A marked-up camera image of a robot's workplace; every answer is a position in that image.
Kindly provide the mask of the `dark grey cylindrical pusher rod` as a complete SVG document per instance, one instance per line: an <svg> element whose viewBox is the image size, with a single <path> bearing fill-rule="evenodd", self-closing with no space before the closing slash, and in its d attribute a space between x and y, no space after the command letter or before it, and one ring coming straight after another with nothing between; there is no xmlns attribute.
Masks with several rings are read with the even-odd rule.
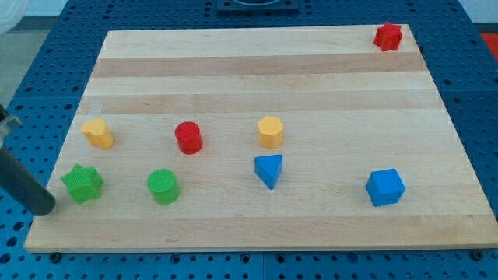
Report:
<svg viewBox="0 0 498 280"><path fill-rule="evenodd" d="M35 216L55 207L54 196L5 147L1 147L1 187Z"/></svg>

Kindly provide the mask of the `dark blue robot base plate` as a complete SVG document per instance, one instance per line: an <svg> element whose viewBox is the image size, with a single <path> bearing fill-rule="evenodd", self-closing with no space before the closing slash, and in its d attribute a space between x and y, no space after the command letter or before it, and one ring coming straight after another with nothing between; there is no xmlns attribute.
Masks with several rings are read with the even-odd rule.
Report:
<svg viewBox="0 0 498 280"><path fill-rule="evenodd" d="M300 0L215 0L218 14L298 12Z"/></svg>

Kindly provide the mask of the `clear plastic tool mount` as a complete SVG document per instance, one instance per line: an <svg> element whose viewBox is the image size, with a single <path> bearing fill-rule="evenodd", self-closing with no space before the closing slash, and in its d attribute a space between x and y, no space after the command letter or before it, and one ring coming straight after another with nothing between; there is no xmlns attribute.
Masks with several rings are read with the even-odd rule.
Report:
<svg viewBox="0 0 498 280"><path fill-rule="evenodd" d="M21 120L1 106L1 123L0 123L0 146L3 146L5 138L12 132L14 128L22 125Z"/></svg>

